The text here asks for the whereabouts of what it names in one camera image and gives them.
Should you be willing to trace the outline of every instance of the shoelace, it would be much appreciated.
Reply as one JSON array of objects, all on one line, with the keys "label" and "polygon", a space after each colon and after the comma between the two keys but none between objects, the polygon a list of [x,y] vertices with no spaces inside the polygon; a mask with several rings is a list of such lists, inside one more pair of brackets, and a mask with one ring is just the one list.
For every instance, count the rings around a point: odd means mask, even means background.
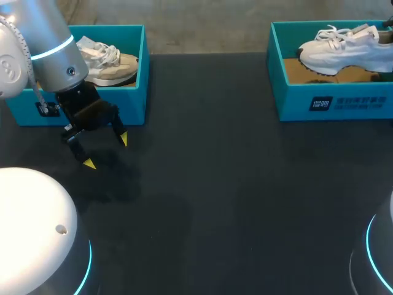
[{"label": "shoelace", "polygon": [[335,26],[331,26],[332,29],[320,29],[315,37],[318,41],[327,41],[331,48],[340,49],[341,45],[345,46],[345,43],[341,44],[341,41],[353,42],[352,31],[350,29],[337,29]]},{"label": "shoelace", "polygon": [[120,63],[120,51],[113,45],[108,46],[104,43],[97,42],[97,51],[103,53],[101,57],[92,57],[92,60],[100,60],[100,64],[97,67],[102,67],[103,65],[119,65]]}]

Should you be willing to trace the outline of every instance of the concrete floor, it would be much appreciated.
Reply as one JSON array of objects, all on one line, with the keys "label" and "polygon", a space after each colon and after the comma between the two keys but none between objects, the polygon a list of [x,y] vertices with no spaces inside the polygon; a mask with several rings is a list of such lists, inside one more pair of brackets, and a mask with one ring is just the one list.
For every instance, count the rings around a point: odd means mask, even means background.
[{"label": "concrete floor", "polygon": [[144,24],[152,53],[264,51],[275,21],[386,19],[390,0],[58,0],[70,25]]}]

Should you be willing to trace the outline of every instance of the logo on box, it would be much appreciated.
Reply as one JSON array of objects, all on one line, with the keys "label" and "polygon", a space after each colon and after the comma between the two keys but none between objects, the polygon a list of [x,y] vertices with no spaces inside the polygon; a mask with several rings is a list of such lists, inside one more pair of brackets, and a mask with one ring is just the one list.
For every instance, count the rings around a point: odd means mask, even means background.
[{"label": "logo on box", "polygon": [[332,104],[332,96],[315,96],[309,107],[310,111],[327,111]]}]

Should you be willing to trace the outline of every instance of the black tabletop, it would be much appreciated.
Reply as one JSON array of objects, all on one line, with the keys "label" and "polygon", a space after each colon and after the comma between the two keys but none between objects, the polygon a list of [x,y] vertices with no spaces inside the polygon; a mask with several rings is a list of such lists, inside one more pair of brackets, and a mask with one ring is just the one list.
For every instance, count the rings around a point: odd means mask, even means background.
[{"label": "black tabletop", "polygon": [[1,108],[0,166],[68,190],[103,294],[352,294],[352,246],[393,188],[389,122],[280,122],[263,53],[157,55],[150,71],[128,148],[83,135],[96,171],[61,128]]}]

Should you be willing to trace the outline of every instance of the blue box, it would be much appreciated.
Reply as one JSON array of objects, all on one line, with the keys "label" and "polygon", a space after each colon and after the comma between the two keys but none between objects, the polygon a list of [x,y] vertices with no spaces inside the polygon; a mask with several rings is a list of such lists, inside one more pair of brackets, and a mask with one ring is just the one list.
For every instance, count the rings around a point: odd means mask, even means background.
[{"label": "blue box", "polygon": [[[297,49],[313,40],[319,30],[328,29],[327,25],[343,29],[355,28],[364,23],[386,30],[382,28],[381,20],[271,24],[267,67],[281,121],[393,118],[393,82],[290,84],[287,77],[283,59],[297,58]],[[362,101],[367,104],[361,107],[356,104]],[[313,108],[315,102],[325,107]],[[346,102],[349,102],[348,107],[342,105]]]},{"label": "blue box", "polygon": [[[149,50],[145,27],[139,26],[70,26],[76,41],[82,36],[115,45],[120,52],[139,57],[138,77],[135,87],[98,87],[102,99],[116,104],[125,125],[142,125],[145,121],[147,86],[149,83]],[[45,100],[55,102],[55,95],[41,91]],[[69,122],[61,111],[60,117],[42,117],[32,89],[24,89],[17,97],[7,100],[7,105],[19,126],[65,126]]]}]

